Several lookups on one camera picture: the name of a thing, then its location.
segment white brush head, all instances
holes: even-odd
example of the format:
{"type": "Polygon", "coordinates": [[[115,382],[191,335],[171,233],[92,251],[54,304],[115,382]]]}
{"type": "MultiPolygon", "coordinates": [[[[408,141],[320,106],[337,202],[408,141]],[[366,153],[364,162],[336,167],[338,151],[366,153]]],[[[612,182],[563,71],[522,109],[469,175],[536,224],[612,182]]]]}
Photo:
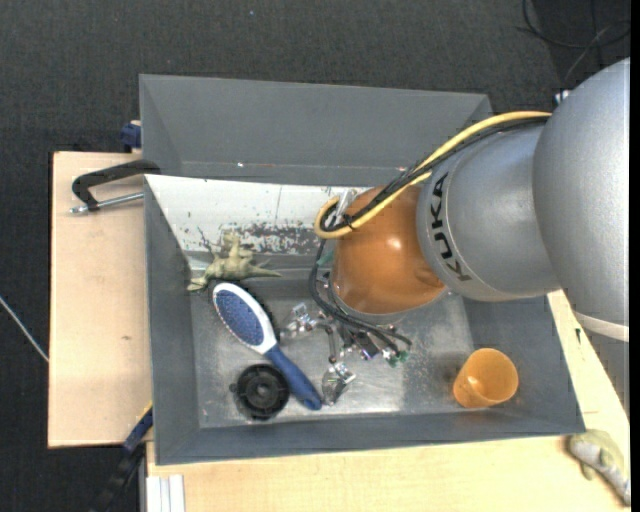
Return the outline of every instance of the white brush head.
{"type": "Polygon", "coordinates": [[[219,283],[213,289],[213,303],[227,329],[259,354],[276,345],[271,320],[260,303],[233,283],[219,283]]]}

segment blue hairbrush handle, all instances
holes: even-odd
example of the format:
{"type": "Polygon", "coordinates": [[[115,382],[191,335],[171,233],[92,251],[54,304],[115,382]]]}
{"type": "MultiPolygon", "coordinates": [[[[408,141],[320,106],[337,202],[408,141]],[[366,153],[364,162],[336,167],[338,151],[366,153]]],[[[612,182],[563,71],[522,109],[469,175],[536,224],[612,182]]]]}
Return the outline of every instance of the blue hairbrush handle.
{"type": "Polygon", "coordinates": [[[282,372],[291,387],[291,392],[305,407],[312,411],[317,411],[322,407],[322,399],[313,384],[309,382],[300,368],[282,353],[278,345],[269,349],[264,355],[271,359],[271,362],[282,372]]]}

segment metal clamp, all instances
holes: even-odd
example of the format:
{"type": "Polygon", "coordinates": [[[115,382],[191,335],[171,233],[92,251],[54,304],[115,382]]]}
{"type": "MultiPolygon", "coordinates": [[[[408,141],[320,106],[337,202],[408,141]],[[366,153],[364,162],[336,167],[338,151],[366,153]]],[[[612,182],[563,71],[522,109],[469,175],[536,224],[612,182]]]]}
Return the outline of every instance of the metal clamp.
{"type": "Polygon", "coordinates": [[[144,195],[140,192],[107,199],[105,201],[98,201],[89,191],[89,188],[91,187],[111,183],[112,181],[136,176],[138,174],[160,174],[160,168],[149,160],[136,160],[135,162],[116,165],[114,167],[78,176],[71,185],[71,190],[78,199],[84,203],[84,205],[76,206],[71,208],[69,211],[71,213],[82,213],[87,211],[94,212],[104,208],[105,206],[125,203],[135,199],[142,199],[144,195]]]}

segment wooden table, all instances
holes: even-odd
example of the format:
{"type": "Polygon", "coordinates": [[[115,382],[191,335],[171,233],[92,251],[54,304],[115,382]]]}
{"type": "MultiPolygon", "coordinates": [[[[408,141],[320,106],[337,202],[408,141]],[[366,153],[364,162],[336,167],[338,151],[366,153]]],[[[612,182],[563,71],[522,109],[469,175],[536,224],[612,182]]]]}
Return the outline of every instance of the wooden table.
{"type": "MultiPolygon", "coordinates": [[[[94,215],[72,180],[136,155],[54,155],[49,446],[121,443],[151,398],[142,203],[94,215]]],[[[105,185],[98,198],[140,189],[140,178],[105,185]]],[[[629,422],[563,294],[550,295],[588,428],[607,430],[629,464],[629,422]]],[[[624,508],[601,478],[587,481],[562,437],[396,450],[156,466],[183,474],[188,512],[606,511],[624,508]]]]}

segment wooden board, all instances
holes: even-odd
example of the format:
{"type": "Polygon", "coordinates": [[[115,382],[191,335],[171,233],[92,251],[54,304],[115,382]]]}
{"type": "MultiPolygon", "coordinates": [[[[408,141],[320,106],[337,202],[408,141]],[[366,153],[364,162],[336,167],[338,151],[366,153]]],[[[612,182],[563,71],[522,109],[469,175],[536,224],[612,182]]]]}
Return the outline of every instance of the wooden board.
{"type": "MultiPolygon", "coordinates": [[[[142,201],[95,214],[71,192],[87,172],[136,155],[53,157],[49,446],[121,443],[151,399],[142,201]]],[[[141,190],[140,176],[96,187],[141,190]]]]}

